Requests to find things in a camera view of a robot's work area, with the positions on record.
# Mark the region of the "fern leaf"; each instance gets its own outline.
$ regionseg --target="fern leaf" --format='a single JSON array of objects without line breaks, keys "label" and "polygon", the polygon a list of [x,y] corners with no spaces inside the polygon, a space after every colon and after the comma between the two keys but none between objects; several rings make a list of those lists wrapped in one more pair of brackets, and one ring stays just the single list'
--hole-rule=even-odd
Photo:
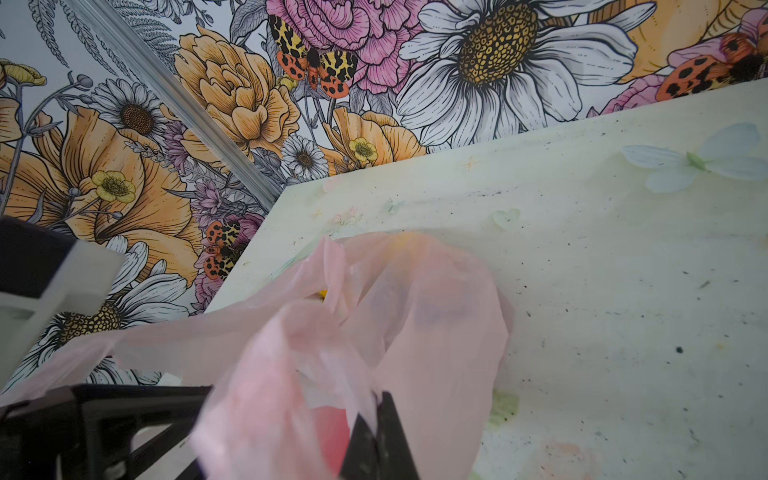
[{"label": "fern leaf", "polygon": [[48,46],[48,50],[61,62],[62,65],[69,68],[64,55],[56,43],[56,37],[53,34],[53,18],[56,15],[56,0],[29,0],[29,10],[32,12],[32,20],[40,32],[40,36]]},{"label": "fern leaf", "polygon": [[101,40],[98,36],[96,37],[99,40],[99,43],[101,43],[101,47],[104,49],[104,51],[107,52],[107,56],[114,62],[115,65],[120,68],[120,71],[125,74],[126,77],[131,77],[131,71],[128,70],[128,67],[125,65],[125,63],[120,59],[120,57],[115,54],[111,48],[107,46],[107,44],[104,43],[104,40]]},{"label": "fern leaf", "polygon": [[154,18],[128,17],[125,19],[125,21],[131,28],[152,26],[155,30],[170,31],[168,25],[165,25],[163,22],[159,22]]},{"label": "fern leaf", "polygon": [[155,10],[152,10],[151,8],[147,8],[145,5],[132,2],[131,0],[108,0],[109,4],[112,5],[112,8],[118,11],[121,17],[125,18],[128,16],[151,16],[151,17],[160,17],[161,15],[156,12]]},{"label": "fern leaf", "polygon": [[67,20],[69,20],[69,25],[71,25],[72,31],[77,34],[78,40],[80,40],[80,42],[85,45],[85,49],[88,50],[88,53],[91,54],[91,57],[93,57],[94,60],[99,63],[99,65],[106,68],[109,73],[117,75],[118,73],[112,67],[110,67],[109,64],[104,60],[104,57],[101,56],[101,53],[98,50],[98,45],[96,45],[94,36],[91,33],[91,29],[85,23],[83,23],[80,18],[78,18],[72,9],[69,8],[69,5],[64,3],[64,0],[59,0],[59,3],[61,3],[61,7],[64,9],[64,14],[67,15]]}]

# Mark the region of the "orange flower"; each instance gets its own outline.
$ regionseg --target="orange flower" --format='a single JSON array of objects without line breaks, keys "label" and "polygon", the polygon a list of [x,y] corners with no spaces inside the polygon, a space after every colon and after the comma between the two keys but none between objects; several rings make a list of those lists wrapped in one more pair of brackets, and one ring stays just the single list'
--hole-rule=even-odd
[{"label": "orange flower", "polygon": [[[251,157],[250,149],[256,147],[279,154],[286,138],[299,130],[299,109],[288,88],[276,83],[261,55],[246,53],[215,31],[197,30],[200,36],[179,39],[176,69],[181,83],[245,155]],[[198,160],[218,162],[191,132],[184,142]]]},{"label": "orange flower", "polygon": [[333,111],[339,129],[323,124],[328,139],[337,152],[326,155],[329,174],[342,174],[350,170],[390,164],[393,161],[420,157],[427,153],[416,136],[400,127],[394,118],[367,111],[349,113],[346,108]]},{"label": "orange flower", "polygon": [[[179,175],[126,144],[139,142],[157,150],[149,138],[129,129],[118,131],[96,110],[79,107],[78,112],[68,114],[66,135],[54,127],[33,139],[39,156],[22,152],[5,212],[27,220],[42,198],[38,225],[98,243],[116,235],[125,236],[131,245],[145,242],[150,252],[141,279],[156,262],[166,260],[167,272],[179,273],[191,285],[203,249],[202,233],[190,201],[166,191],[184,190]],[[39,114],[37,126],[50,123],[51,117]],[[13,154],[12,146],[0,144],[3,180]]]}]

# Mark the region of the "pink flower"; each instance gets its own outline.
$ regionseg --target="pink flower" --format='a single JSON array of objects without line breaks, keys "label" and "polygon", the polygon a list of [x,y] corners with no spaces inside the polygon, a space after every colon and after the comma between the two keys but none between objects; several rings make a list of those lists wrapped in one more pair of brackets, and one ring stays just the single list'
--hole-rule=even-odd
[{"label": "pink flower", "polygon": [[[264,222],[264,217],[257,214],[245,214],[242,217],[230,215],[224,221],[225,223],[237,222],[240,225],[240,232],[237,234],[234,243],[230,245],[230,255],[233,257],[232,260],[237,263],[240,255],[245,251],[245,247],[248,246],[253,236],[256,235],[259,227],[261,227],[261,223]],[[203,246],[212,247],[213,244],[203,236]],[[200,254],[197,262],[195,262],[194,266],[196,268],[203,268],[206,259],[216,256],[214,253],[206,252],[206,250],[203,248],[203,253]],[[196,310],[195,313],[202,313],[208,308],[210,301],[214,299],[214,295],[216,295],[216,292],[219,291],[222,285],[224,285],[224,279],[220,277],[211,279],[205,272],[200,272],[197,275],[194,279],[194,291],[197,302],[192,303],[192,307]]]},{"label": "pink flower", "polygon": [[190,202],[192,216],[197,218],[201,228],[206,228],[222,216],[216,215],[222,204],[221,194],[212,181],[199,181],[195,184],[195,199]]},{"label": "pink flower", "polygon": [[174,165],[181,177],[187,174],[187,156],[189,155],[184,149],[184,145],[181,144],[185,131],[187,131],[187,125],[180,121],[172,121],[167,124],[165,132],[163,132],[165,157]]},{"label": "pink flower", "polygon": [[[760,25],[768,18],[768,9],[755,8],[748,11],[741,18],[741,25],[739,26],[739,33],[745,34],[752,43],[757,44],[760,40],[758,36],[758,29]],[[711,55],[718,61],[725,62],[726,55],[723,53],[720,40],[722,37],[715,37],[709,40],[703,41],[700,44],[693,45],[688,48],[682,48],[680,50],[673,51],[667,56],[667,62],[672,68],[681,66],[686,61],[692,58],[700,57],[702,55]],[[656,103],[656,93],[659,90],[661,84],[667,77],[663,75],[650,74],[630,83],[629,88],[625,90],[621,95],[609,101],[602,112],[598,113],[594,107],[589,109],[587,118],[597,117],[598,115],[612,114],[615,111],[624,110],[625,108],[635,108],[641,105]]]},{"label": "pink flower", "polygon": [[192,302],[192,308],[195,309],[192,315],[204,312],[222,285],[224,285],[224,280],[221,278],[211,280],[205,273],[198,275],[194,279],[194,294],[197,302]]},{"label": "pink flower", "polygon": [[629,88],[624,90],[618,97],[609,101],[602,112],[598,113],[594,107],[589,109],[587,118],[597,117],[598,115],[612,114],[615,111],[621,111],[625,108],[635,108],[642,105],[655,104],[656,92],[664,83],[663,75],[650,74],[640,77],[629,84]]},{"label": "pink flower", "polygon": [[296,30],[309,46],[357,54],[354,83],[374,94],[395,93],[419,65],[399,57],[400,46],[422,29],[428,0],[267,0],[266,10]]}]

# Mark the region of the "flower petal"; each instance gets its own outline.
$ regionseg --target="flower petal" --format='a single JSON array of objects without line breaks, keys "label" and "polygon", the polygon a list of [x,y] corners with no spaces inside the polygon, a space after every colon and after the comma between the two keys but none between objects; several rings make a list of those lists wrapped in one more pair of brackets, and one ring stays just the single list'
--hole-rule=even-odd
[{"label": "flower petal", "polygon": [[609,25],[619,27],[624,31],[634,30],[648,20],[656,11],[656,3],[649,2],[624,10],[622,13],[606,21]]},{"label": "flower petal", "polygon": [[[0,143],[0,179],[4,180],[8,175],[14,154],[11,145]],[[65,194],[68,188],[59,170],[40,157],[22,151],[5,214],[27,220],[37,211],[42,195],[43,216],[38,225],[51,225],[61,219],[62,206],[69,201]]]},{"label": "flower petal", "polygon": [[768,179],[768,161],[757,157],[731,157],[707,163],[707,169],[737,180]]},{"label": "flower petal", "polygon": [[480,117],[480,123],[478,129],[475,132],[475,141],[473,143],[479,144],[484,141],[493,140],[496,134],[496,124],[498,123],[498,113],[500,100],[498,94],[491,88],[483,88],[480,90],[482,96],[482,116]]},{"label": "flower petal", "polygon": [[697,154],[705,161],[718,158],[742,157],[760,142],[755,124],[741,123],[725,127],[704,141]]},{"label": "flower petal", "polygon": [[535,58],[556,58],[581,85],[610,85],[632,69],[632,58],[595,40],[548,41],[536,48]]},{"label": "flower petal", "polygon": [[509,75],[505,96],[525,130],[532,131],[547,126],[544,106],[531,75],[520,72]]},{"label": "flower petal", "polygon": [[516,135],[520,131],[520,121],[506,100],[502,98],[500,103],[495,138]]},{"label": "flower petal", "polygon": [[485,11],[485,2],[483,0],[449,0],[449,3],[453,8],[467,15],[473,12]]},{"label": "flower petal", "polygon": [[551,17],[568,17],[592,12],[614,0],[536,0],[536,7]]},{"label": "flower petal", "polygon": [[461,127],[466,108],[466,97],[464,95],[457,96],[452,109],[435,123],[428,125],[422,130],[421,144],[436,145],[445,143]]},{"label": "flower petal", "polygon": [[160,260],[159,262],[154,264],[154,266],[152,267],[152,270],[149,272],[149,276],[159,275],[160,273],[165,273],[165,269],[167,267],[168,267],[168,262],[166,262],[165,260]]},{"label": "flower petal", "polygon": [[449,77],[457,70],[456,62],[450,59],[438,60],[419,67],[412,75],[412,78],[416,79],[412,81],[412,78],[409,78],[408,83],[398,95],[397,112],[405,116],[427,108],[445,93]]},{"label": "flower petal", "polygon": [[440,48],[440,58],[448,58],[456,53],[462,46],[464,37],[461,35],[453,35],[449,38]]},{"label": "flower petal", "polygon": [[605,23],[579,25],[576,27],[554,28],[536,39],[535,50],[542,48],[550,41],[601,41],[613,48],[616,54],[629,59],[637,54],[637,46],[619,27]]},{"label": "flower petal", "polygon": [[456,26],[465,17],[453,12],[446,4],[430,2],[419,12],[419,21],[426,31],[432,33],[456,33],[461,31]]},{"label": "flower petal", "polygon": [[167,261],[166,274],[179,273],[187,279],[189,285],[199,273],[194,267],[202,251],[199,242],[196,249],[190,240],[181,237],[181,233],[172,237],[154,230],[131,230],[123,235],[128,238],[128,243],[145,242],[149,247],[147,265],[139,273],[139,280],[147,278],[152,270],[151,266],[163,259]]},{"label": "flower petal", "polygon": [[407,128],[420,128],[433,124],[445,115],[448,110],[454,108],[458,96],[458,80],[454,77],[445,86],[442,95],[437,97],[431,104],[426,105],[421,111],[410,115],[403,115],[400,123],[403,127]]},{"label": "flower petal", "polygon": [[125,252],[128,251],[128,239],[122,235],[116,235],[109,239],[105,246],[113,252],[125,254]]},{"label": "flower petal", "polygon": [[648,175],[645,186],[655,194],[671,194],[691,185],[698,173],[694,167],[663,167]]},{"label": "flower petal", "polygon": [[126,315],[125,319],[128,324],[123,328],[177,320],[187,317],[189,314],[189,310],[173,303],[142,303]]},{"label": "flower petal", "polygon": [[478,130],[478,125],[480,124],[482,110],[485,107],[482,103],[480,93],[476,89],[469,88],[466,95],[467,106],[464,118],[451,139],[451,147],[453,148],[464,147],[465,145],[472,143],[472,140],[475,139],[475,132]]},{"label": "flower petal", "polygon": [[621,153],[629,163],[642,168],[684,167],[689,163],[685,155],[669,148],[628,145],[621,148]]},{"label": "flower petal", "polygon": [[[118,240],[117,245],[114,245],[117,248],[122,248],[123,246],[127,246],[128,240],[127,238],[123,237],[122,235],[118,235],[116,237]],[[147,258],[149,257],[149,248],[147,247],[147,244],[144,242],[136,242],[135,245],[125,254],[125,260],[123,260],[123,264],[120,267],[120,272],[118,273],[117,278],[114,279],[114,282],[112,282],[112,288],[109,290],[109,294],[117,293],[123,288],[125,288],[129,283],[136,280],[139,276],[139,273],[144,268],[145,265],[147,265]]]},{"label": "flower petal", "polygon": [[419,140],[413,132],[406,128],[383,125],[382,132],[384,132],[384,136],[392,147],[392,155],[395,161],[421,157],[427,153],[426,148],[419,144]]},{"label": "flower petal", "polygon": [[544,110],[557,121],[571,121],[581,111],[581,98],[571,72],[553,58],[529,59],[525,69],[534,79]]},{"label": "flower petal", "polygon": [[0,98],[0,142],[14,141],[22,137],[16,122],[18,102],[12,98]]},{"label": "flower petal", "polygon": [[187,289],[187,282],[178,273],[160,273],[148,277],[118,300],[117,307],[130,316],[142,303],[172,302]]},{"label": "flower petal", "polygon": [[423,31],[412,40],[402,44],[400,58],[404,60],[424,61],[440,52],[442,44],[449,38],[445,33]]}]

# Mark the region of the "wall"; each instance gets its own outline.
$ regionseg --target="wall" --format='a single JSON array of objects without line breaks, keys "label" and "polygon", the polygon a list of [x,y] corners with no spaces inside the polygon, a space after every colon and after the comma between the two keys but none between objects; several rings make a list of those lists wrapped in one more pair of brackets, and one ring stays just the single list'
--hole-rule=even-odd
[{"label": "wall", "polygon": [[[140,20],[159,18],[142,4],[131,8],[149,14]],[[204,310],[264,212],[218,161],[187,153],[187,141],[198,150],[203,144],[65,2],[14,0],[0,12],[2,188],[15,169],[1,208],[126,254],[99,314],[56,315],[8,388],[75,336]],[[177,39],[159,35],[167,30],[160,22],[145,23],[178,49]],[[220,258],[224,268],[206,272],[217,256],[204,236],[213,222],[226,224],[230,248]],[[160,378],[105,359],[89,381],[154,385]]]},{"label": "wall", "polygon": [[[280,189],[766,76],[765,0],[109,2]],[[3,56],[36,69],[4,70],[3,175],[20,153],[6,213],[129,260],[101,316],[57,316],[16,379],[74,335],[201,311],[263,219],[65,5],[0,7]],[[159,378],[104,364],[92,380]]]}]

